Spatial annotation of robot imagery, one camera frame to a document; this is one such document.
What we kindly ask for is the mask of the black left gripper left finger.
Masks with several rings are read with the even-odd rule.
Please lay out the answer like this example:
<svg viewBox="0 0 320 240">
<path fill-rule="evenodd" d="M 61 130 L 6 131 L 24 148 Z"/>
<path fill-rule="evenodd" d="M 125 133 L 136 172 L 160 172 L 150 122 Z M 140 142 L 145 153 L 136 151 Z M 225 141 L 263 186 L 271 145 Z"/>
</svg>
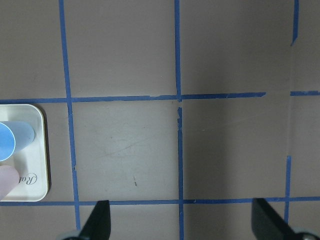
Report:
<svg viewBox="0 0 320 240">
<path fill-rule="evenodd" d="M 111 211 L 108 200 L 96 203 L 81 230 L 62 233 L 59 240 L 108 240 L 111 235 Z"/>
</svg>

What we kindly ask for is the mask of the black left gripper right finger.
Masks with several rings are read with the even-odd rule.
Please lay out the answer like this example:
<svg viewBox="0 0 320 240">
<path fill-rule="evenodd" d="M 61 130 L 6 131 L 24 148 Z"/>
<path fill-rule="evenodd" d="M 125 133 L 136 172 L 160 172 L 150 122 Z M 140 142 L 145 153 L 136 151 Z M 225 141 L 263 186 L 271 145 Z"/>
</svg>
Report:
<svg viewBox="0 0 320 240">
<path fill-rule="evenodd" d="M 257 240 L 318 240 L 310 231 L 293 230 L 264 198 L 253 198 L 251 230 Z"/>
</svg>

